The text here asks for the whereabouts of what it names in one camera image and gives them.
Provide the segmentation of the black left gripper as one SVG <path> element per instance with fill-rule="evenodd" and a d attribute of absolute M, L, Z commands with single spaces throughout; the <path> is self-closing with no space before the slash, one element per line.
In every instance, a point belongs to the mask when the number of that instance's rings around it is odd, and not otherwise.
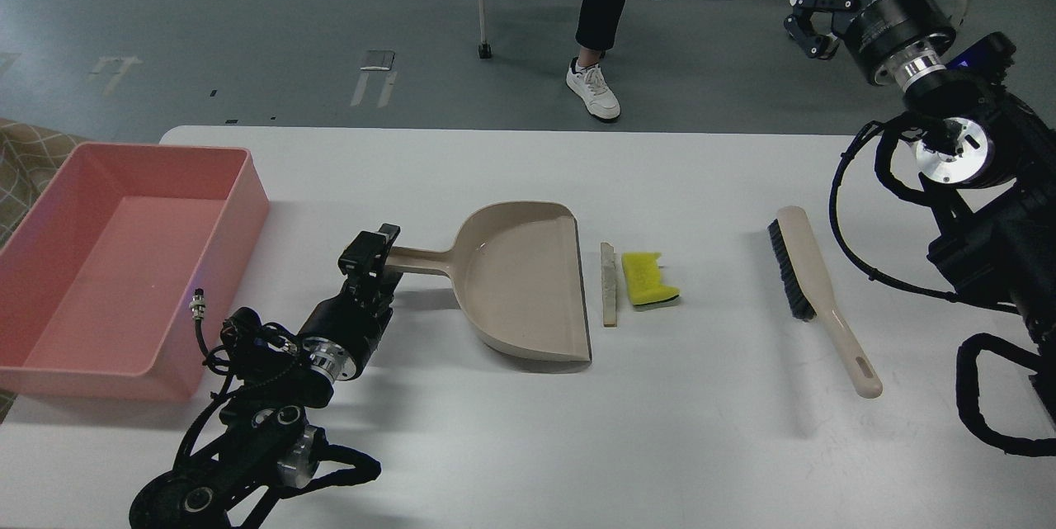
<path fill-rule="evenodd" d="M 400 232 L 396 224 L 359 232 L 338 258 L 338 269 L 346 277 L 338 295 L 317 304 L 298 333 L 310 367 L 329 382 L 358 378 L 384 336 L 393 316 L 395 276 L 382 272 Z"/>

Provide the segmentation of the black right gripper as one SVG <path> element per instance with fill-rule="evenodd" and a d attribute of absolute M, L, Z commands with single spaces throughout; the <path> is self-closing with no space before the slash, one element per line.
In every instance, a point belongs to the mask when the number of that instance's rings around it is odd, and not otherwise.
<path fill-rule="evenodd" d="M 921 41 L 943 54 L 953 46 L 955 27 L 936 0 L 791 0 L 785 31 L 809 59 L 829 60 L 840 39 L 869 86 L 893 84 L 885 64 L 897 52 Z M 822 34 L 818 13 L 852 14 L 840 19 L 840 34 Z"/>

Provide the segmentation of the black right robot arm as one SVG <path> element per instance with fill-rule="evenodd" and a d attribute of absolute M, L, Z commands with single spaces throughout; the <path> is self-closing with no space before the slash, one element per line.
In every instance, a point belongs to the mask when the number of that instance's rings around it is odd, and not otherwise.
<path fill-rule="evenodd" d="M 981 442 L 1010 455 L 1052 456 L 1054 440 L 1011 437 L 987 426 L 979 407 L 982 352 L 1030 371 L 1054 412 L 1054 130 L 1004 80 L 1016 48 L 995 31 L 951 59 L 955 27 L 935 0 L 790 0 L 784 26 L 808 58 L 840 45 L 870 86 L 898 86 L 904 111 L 860 128 L 841 154 L 828 219 L 841 250 L 869 280 L 914 295 L 1022 317 L 1036 352 L 974 334 L 955 358 L 955 404 Z M 939 235 L 927 259 L 950 291 L 887 276 L 842 237 L 838 194 L 845 172 L 876 140 L 874 174 L 897 199 L 931 210 Z"/>

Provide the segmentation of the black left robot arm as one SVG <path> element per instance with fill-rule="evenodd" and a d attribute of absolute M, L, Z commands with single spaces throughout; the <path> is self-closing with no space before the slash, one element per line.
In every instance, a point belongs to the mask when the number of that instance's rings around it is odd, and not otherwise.
<path fill-rule="evenodd" d="M 399 232 L 382 224 L 358 234 L 339 257 L 340 291 L 298 333 L 245 307 L 228 316 L 219 345 L 201 348 L 223 386 L 188 428 L 171 469 L 132 502 L 133 528 L 230 528 L 230 511 L 261 490 L 243 522 L 257 528 L 280 500 L 380 477 L 380 462 L 331 443 L 307 413 L 329 404 L 337 382 L 358 378 L 380 344 L 401 277 L 385 270 Z"/>

